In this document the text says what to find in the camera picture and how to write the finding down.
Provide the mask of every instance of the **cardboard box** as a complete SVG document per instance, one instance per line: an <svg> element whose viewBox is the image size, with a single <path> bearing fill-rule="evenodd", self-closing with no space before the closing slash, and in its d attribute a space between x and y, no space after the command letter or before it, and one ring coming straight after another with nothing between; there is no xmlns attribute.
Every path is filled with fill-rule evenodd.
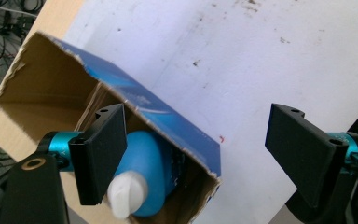
<svg viewBox="0 0 358 224"><path fill-rule="evenodd" d="M36 33L22 47L0 89L0 109L36 143L51 131L86 130L97 109L116 103L126 107L128 133L154 130L191 158L185 181L162 210L130 220L191 222L221 183L220 146L118 67Z"/></svg>

